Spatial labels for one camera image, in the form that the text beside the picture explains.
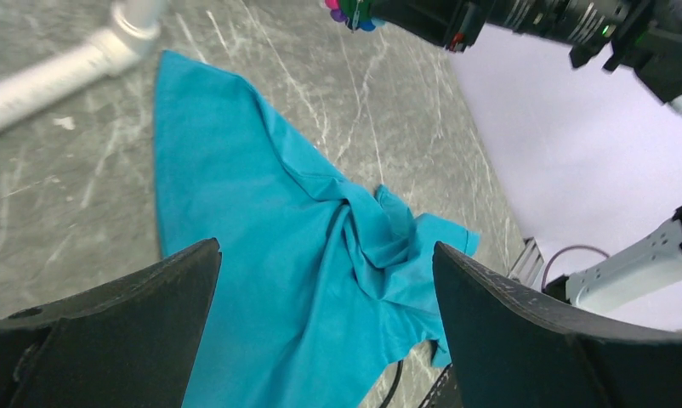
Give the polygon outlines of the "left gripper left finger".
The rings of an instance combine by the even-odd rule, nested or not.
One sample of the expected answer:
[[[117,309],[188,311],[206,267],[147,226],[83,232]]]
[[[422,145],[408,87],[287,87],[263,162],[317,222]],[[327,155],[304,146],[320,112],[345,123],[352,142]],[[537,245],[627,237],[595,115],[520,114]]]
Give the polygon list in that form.
[[[0,320],[0,407],[179,407],[222,254],[199,241]]]

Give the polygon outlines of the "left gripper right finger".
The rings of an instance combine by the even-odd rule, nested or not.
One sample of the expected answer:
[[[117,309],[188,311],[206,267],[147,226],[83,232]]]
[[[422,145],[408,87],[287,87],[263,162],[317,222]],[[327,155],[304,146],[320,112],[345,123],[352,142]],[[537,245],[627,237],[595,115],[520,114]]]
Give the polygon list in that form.
[[[682,334],[609,319],[439,242],[433,276],[466,407],[682,407]]]

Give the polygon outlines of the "teal t-shirt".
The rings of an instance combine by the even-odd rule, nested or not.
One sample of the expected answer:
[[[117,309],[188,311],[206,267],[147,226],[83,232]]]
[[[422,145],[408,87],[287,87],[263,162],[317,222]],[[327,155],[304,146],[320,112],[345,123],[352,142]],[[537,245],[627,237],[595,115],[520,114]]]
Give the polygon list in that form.
[[[418,343],[450,363],[432,257],[476,233],[350,181],[244,78],[171,51],[154,123],[162,253],[222,253],[184,406],[356,407]]]

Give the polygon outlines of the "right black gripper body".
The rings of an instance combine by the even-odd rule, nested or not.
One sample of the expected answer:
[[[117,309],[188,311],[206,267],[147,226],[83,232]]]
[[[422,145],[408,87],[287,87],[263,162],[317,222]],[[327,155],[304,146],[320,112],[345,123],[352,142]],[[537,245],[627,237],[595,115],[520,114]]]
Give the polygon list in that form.
[[[664,103],[682,96],[681,1],[372,1],[369,14],[455,53],[488,25],[565,44],[575,68],[611,46],[605,71],[632,69]]]

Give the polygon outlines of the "colourful flower plush patch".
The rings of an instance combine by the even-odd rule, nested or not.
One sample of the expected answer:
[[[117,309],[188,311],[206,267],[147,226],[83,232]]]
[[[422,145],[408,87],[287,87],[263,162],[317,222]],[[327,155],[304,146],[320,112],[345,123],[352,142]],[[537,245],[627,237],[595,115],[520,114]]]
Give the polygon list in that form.
[[[325,0],[331,18],[351,31],[375,31],[386,22],[372,16],[373,0]]]

